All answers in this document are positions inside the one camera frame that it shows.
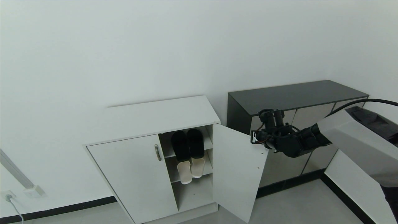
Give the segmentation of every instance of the black baseboard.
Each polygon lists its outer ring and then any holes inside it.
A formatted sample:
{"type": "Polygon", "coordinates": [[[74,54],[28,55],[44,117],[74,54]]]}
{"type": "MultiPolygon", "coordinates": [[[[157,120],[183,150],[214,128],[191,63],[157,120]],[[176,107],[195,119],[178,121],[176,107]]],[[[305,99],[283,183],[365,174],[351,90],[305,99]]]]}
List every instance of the black baseboard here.
{"type": "MultiPolygon", "coordinates": [[[[324,174],[325,169],[317,170],[311,173],[301,175],[299,177],[291,178],[285,181],[277,182],[265,187],[260,187],[257,191],[256,198],[261,198],[279,191],[283,191],[292,187],[305,184],[310,181],[321,179],[326,186],[328,186],[334,194],[364,223],[364,224],[375,224],[375,222],[353,201],[348,195],[346,195],[328,176],[324,174]]],[[[100,205],[116,202],[115,197],[107,197],[94,201],[83,202],[79,204],[73,204],[65,207],[54,208],[46,211],[33,212],[23,214],[24,220],[31,220],[37,218],[43,218],[48,216],[59,215],[68,212],[74,212],[86,208],[92,208],[100,205]]],[[[8,224],[13,222],[20,222],[19,216],[9,216],[0,218],[0,224],[8,224]]]]}
{"type": "Polygon", "coordinates": [[[320,178],[337,197],[364,223],[376,224],[348,195],[344,193],[326,174],[320,178]]]}
{"type": "Polygon", "coordinates": [[[321,178],[321,176],[325,173],[325,170],[326,169],[320,169],[285,181],[280,181],[271,185],[260,187],[257,191],[256,198],[261,198],[279,191],[308,183],[310,181],[317,180],[321,178]]]}
{"type": "MultiPolygon", "coordinates": [[[[46,211],[40,211],[40,212],[32,212],[32,213],[27,213],[23,214],[23,219],[24,220],[31,220],[31,219],[37,219],[37,218],[43,218],[43,217],[48,217],[48,216],[54,216],[54,215],[59,215],[63,213],[68,213],[68,212],[74,212],[86,208],[92,208],[92,207],[97,207],[100,205],[104,204],[110,204],[116,202],[116,198],[114,196],[107,197],[107,198],[102,198],[98,200],[93,200],[93,201],[88,201],[88,202],[83,202],[79,204],[72,204],[60,208],[54,208],[46,211]]],[[[13,223],[13,222],[20,222],[21,217],[19,216],[9,216],[9,217],[4,217],[0,218],[0,224],[7,224],[7,223],[13,223]]]]}

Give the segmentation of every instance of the power cord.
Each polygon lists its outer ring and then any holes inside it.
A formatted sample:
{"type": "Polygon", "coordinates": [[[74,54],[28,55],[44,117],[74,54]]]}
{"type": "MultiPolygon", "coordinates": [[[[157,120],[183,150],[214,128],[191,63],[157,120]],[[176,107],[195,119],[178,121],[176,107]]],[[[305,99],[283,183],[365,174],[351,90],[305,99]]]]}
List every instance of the power cord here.
{"type": "Polygon", "coordinates": [[[22,215],[18,212],[17,208],[15,207],[14,203],[12,203],[11,199],[12,199],[12,195],[6,195],[6,201],[8,201],[9,203],[12,204],[12,206],[13,206],[14,209],[15,209],[15,211],[16,211],[16,212],[18,213],[18,215],[21,217],[21,219],[22,219],[22,224],[23,224],[23,217],[22,217],[22,215]]]}
{"type": "Polygon", "coordinates": [[[329,117],[330,115],[336,113],[337,111],[340,111],[350,105],[356,104],[356,103],[361,103],[361,102],[377,102],[377,103],[383,103],[383,104],[390,104],[393,106],[398,106],[398,102],[394,102],[394,101],[389,101],[389,100],[381,100],[381,99],[362,99],[362,100],[355,100],[349,103],[346,103],[344,105],[342,105],[341,107],[335,109],[334,111],[330,112],[330,114],[328,114],[326,117],[329,117]]]}

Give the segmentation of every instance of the black slipper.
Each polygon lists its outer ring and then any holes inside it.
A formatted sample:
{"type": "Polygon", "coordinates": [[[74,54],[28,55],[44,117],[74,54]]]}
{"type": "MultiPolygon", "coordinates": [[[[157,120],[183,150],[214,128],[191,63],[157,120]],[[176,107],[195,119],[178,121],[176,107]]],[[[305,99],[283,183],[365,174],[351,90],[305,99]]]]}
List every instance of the black slipper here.
{"type": "Polygon", "coordinates": [[[195,159],[202,158],[205,155],[202,132],[197,129],[190,129],[187,133],[187,137],[191,157],[195,159]]]}
{"type": "Polygon", "coordinates": [[[183,131],[175,132],[171,138],[171,142],[176,159],[179,162],[184,162],[191,158],[189,155],[188,139],[183,131]]]}

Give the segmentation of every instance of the cabinet handle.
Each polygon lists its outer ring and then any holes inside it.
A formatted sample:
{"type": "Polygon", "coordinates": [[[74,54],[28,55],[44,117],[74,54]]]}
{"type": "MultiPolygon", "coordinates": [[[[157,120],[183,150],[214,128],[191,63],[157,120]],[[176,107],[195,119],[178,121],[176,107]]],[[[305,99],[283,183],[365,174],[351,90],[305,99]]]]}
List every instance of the cabinet handle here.
{"type": "Polygon", "coordinates": [[[158,156],[158,160],[161,161],[162,158],[160,157],[160,154],[159,154],[159,147],[158,147],[158,145],[155,145],[155,152],[156,152],[156,155],[158,156]]]}

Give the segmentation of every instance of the robotic arm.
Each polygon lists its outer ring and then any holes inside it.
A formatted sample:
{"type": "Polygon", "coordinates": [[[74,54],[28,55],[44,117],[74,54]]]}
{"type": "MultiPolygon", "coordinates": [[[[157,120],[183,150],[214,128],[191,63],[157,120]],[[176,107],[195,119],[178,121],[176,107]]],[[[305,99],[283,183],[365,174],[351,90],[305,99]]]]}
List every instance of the robotic arm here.
{"type": "Polygon", "coordinates": [[[263,125],[251,131],[251,142],[293,158],[333,143],[380,184],[398,222],[398,125],[357,106],[343,110],[365,101],[398,106],[387,100],[356,100],[303,130],[283,124],[282,110],[266,109],[259,112],[263,125]]]}

